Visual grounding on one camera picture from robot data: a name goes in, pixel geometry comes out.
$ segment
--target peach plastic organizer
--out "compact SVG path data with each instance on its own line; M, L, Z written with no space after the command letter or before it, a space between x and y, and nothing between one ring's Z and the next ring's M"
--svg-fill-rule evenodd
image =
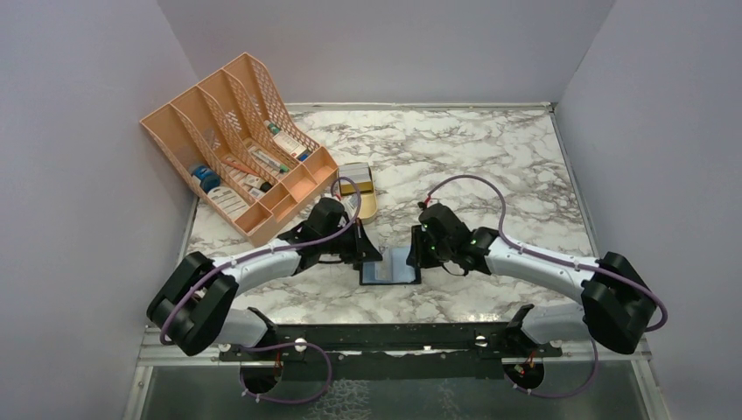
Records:
M310 156L299 162L279 148L263 121L275 123L306 146ZM338 166L327 152L298 129L284 106L263 63L243 54L199 84L147 115L142 125L191 189L253 245L265 244L337 177ZM257 147L288 166L278 177L248 152ZM239 183L240 173L223 163L229 159L270 182L260 199ZM249 209L231 220L200 188L188 168L205 163L235 190Z

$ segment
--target metal frame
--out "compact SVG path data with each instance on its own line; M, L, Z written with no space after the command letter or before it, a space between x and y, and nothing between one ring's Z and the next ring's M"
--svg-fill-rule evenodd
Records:
M552 126L556 134L556 140L562 151L562 157L567 167L580 213L583 215L583 221L587 230L588 240L591 244L593 253L598 253L598 246L595 240L596 233L592 225L589 208L585 203L577 178L571 166L567 150L564 148L561 133L557 126L557 119L554 114L554 104L549 102L510 104L510 103L437 103L437 104L418 104L418 103L294 103L287 104L287 108L292 112L306 112L317 110L447 110L447 109L477 109L477 110L536 110L545 109L549 112ZM185 234L178 253L177 263L185 256L188 247L188 241L193 229L193 222L196 216L198 198L194 197L189 213L189 220L185 226ZM272 366L273 362L265 361L242 361L228 362L219 360L219 349L211 346L204 352L187 357L176 347L161 346L158 338L159 330L151 328L149 325L144 330L142 346L137 359L134 378L129 392L129 400L123 414L126 420L139 419L144 411L144 404L151 385L151 377L154 367L160 366L243 366L259 367L265 364ZM561 346L563 356L561 358L548 358L548 363L562 363L574 361L592 360L592 346L587 342L565 342ZM637 388L640 391L644 401L645 408L649 418L665 420L669 419L669 413L662 398L658 384L649 364L652 354L646 339L642 339L637 351L634 354L624 355L611 352L602 346L598 346L598 357L601 361L631 361L634 375L637 381ZM521 361L517 358L503 358L503 363Z

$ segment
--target marble surface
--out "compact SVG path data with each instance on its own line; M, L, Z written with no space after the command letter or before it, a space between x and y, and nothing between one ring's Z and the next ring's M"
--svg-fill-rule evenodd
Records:
M366 225L386 246L410 243L417 202L439 181L480 175L507 200L506 234L575 256L590 255L577 199L546 111L338 111L294 114L297 126L325 145L339 165L367 160L379 211ZM469 228L497 227L500 204L486 185L450 183L436 194ZM300 214L287 225L303 219ZM227 256L252 247L210 207L199 204L188 251ZM511 277L450 276L423 270L420 285L359 286L348 266L315 266L238 297L277 323L455 322L510 319L521 305L569 299Z

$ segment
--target wall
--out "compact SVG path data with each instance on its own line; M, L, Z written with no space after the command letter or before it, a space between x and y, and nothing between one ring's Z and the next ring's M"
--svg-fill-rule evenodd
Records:
M0 5L0 417L120 418L192 195L138 120L196 82L154 0Z
M670 310L650 335L674 418L737 418L742 3L618 0L557 108L604 252Z
M287 102L556 101L613 0L158 0L196 74L248 52Z

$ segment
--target tabletop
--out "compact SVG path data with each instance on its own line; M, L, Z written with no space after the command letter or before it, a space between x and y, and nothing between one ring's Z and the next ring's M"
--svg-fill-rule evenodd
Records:
M505 232L574 256L592 254L566 163L546 110L313 110L297 126L338 163L367 161L378 213L364 223L377 245L409 246L417 202L438 182L462 173L495 183L507 201ZM450 183L434 194L469 228L497 228L500 203L486 185ZM286 229L298 224L307 207ZM211 207L199 203L188 252L229 256L253 247ZM569 299L505 276L451 276L424 269L419 285L359 285L358 272L320 265L272 280L237 297L277 323L409 323L508 320L522 305Z

